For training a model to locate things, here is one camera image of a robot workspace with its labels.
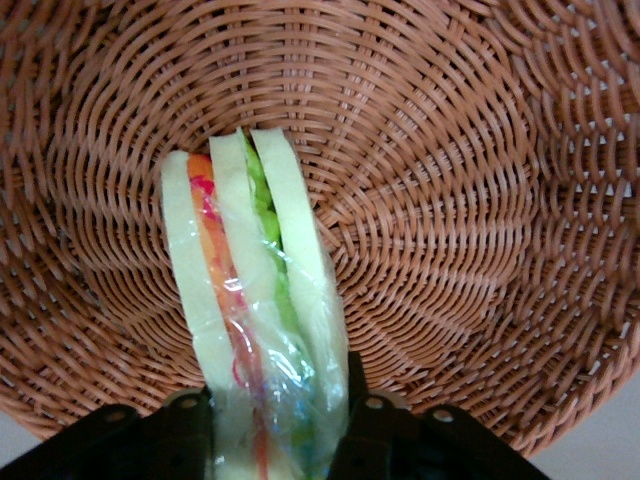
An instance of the black plastic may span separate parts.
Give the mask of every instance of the black plastic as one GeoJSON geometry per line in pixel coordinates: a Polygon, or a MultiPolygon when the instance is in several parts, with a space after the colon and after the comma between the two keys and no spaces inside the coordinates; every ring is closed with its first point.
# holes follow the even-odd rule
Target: black plastic
{"type": "MultiPolygon", "coordinates": [[[[358,354],[352,364],[361,365],[358,354]]],[[[350,372],[359,398],[350,398],[349,428],[328,480],[549,480],[465,411],[440,405],[417,418],[363,392],[359,375],[350,372]]]]}
{"type": "Polygon", "coordinates": [[[141,419],[108,405],[0,470],[0,480],[205,480],[213,455],[206,392],[141,419]]]}
{"type": "MultiPolygon", "coordinates": [[[[369,393],[359,354],[349,367],[350,424],[329,480],[548,480],[463,410],[441,405],[417,418],[369,393]]],[[[0,480],[209,480],[213,428],[206,390],[144,419],[109,405],[0,470],[0,480]]]]}

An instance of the clear plastic wrapping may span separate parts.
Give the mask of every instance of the clear plastic wrapping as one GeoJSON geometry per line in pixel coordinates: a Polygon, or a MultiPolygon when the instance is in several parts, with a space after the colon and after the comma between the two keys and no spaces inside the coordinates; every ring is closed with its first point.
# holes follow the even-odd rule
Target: clear plastic wrapping
{"type": "Polygon", "coordinates": [[[342,305],[297,161],[261,133],[263,164],[242,132],[211,140],[213,164],[170,155],[169,248],[215,403],[215,478],[324,478],[347,421],[342,305]]]}

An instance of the screw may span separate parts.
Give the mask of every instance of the screw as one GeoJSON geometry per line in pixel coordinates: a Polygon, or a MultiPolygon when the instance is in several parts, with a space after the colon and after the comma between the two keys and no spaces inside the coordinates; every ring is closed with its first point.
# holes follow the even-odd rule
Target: screw
{"type": "Polygon", "coordinates": [[[180,407],[184,409],[193,408],[197,404],[198,404],[198,401],[195,398],[185,398],[180,402],[180,407]]]}
{"type": "Polygon", "coordinates": [[[382,397],[390,401],[395,408],[409,410],[409,404],[407,403],[407,400],[397,392],[388,392],[386,390],[371,390],[370,395],[382,397]]]}
{"type": "Polygon", "coordinates": [[[371,397],[367,400],[367,407],[374,410],[380,410],[382,407],[384,407],[384,402],[380,398],[371,397]]]}
{"type": "Polygon", "coordinates": [[[443,423],[451,423],[453,422],[453,415],[447,410],[440,408],[433,412],[433,418],[443,423]]]}
{"type": "Polygon", "coordinates": [[[116,423],[127,418],[127,414],[122,410],[116,410],[115,412],[107,413],[104,419],[107,423],[116,423]]]}

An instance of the white bread slice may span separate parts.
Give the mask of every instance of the white bread slice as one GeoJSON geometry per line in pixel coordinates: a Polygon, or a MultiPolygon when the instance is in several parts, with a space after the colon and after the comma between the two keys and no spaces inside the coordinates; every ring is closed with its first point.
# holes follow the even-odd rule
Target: white bread slice
{"type": "MultiPolygon", "coordinates": [[[[225,229],[225,236],[236,273],[242,286],[245,300],[249,306],[252,323],[249,326],[255,334],[260,346],[262,367],[269,393],[277,391],[280,396],[271,395],[269,415],[277,416],[281,431],[291,431],[293,427],[289,404],[280,399],[304,395],[292,385],[289,378],[291,365],[288,355],[291,353],[292,341],[284,331],[275,300],[275,284],[277,268],[263,241],[260,218],[254,212],[254,200],[250,187],[250,178],[245,160],[245,138],[242,131],[234,134],[211,137],[209,139],[211,158],[213,160],[214,178],[220,216],[225,229]]],[[[269,438],[269,478],[288,480],[301,478],[299,468],[283,454],[278,439],[269,438]]],[[[232,454],[226,464],[220,466],[217,474],[229,475],[228,478],[251,477],[253,470],[243,464],[246,456],[242,452],[232,454]]]]}
{"type": "Polygon", "coordinates": [[[162,165],[162,204],[169,252],[196,357],[215,401],[216,456],[242,459],[238,463],[247,470],[255,467],[251,448],[243,450],[238,445],[246,444],[251,435],[252,403],[248,392],[233,378],[233,350],[202,253],[188,159],[186,152],[172,152],[162,165]]]}
{"type": "Polygon", "coordinates": [[[298,312],[320,391],[315,407],[318,452],[328,460],[348,416],[347,352],[342,302],[333,268],[325,259],[297,156],[282,130],[252,130],[282,234],[293,306],[298,312]]]}

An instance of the wicker basket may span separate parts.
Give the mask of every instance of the wicker basket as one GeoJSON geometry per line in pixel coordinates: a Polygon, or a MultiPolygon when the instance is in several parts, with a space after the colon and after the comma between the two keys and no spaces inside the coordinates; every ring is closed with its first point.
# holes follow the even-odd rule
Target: wicker basket
{"type": "Polygon", "coordinates": [[[158,161],[289,131],[371,383],[525,454],[636,369],[634,0],[0,3],[0,409],[201,385],[158,161]]]}

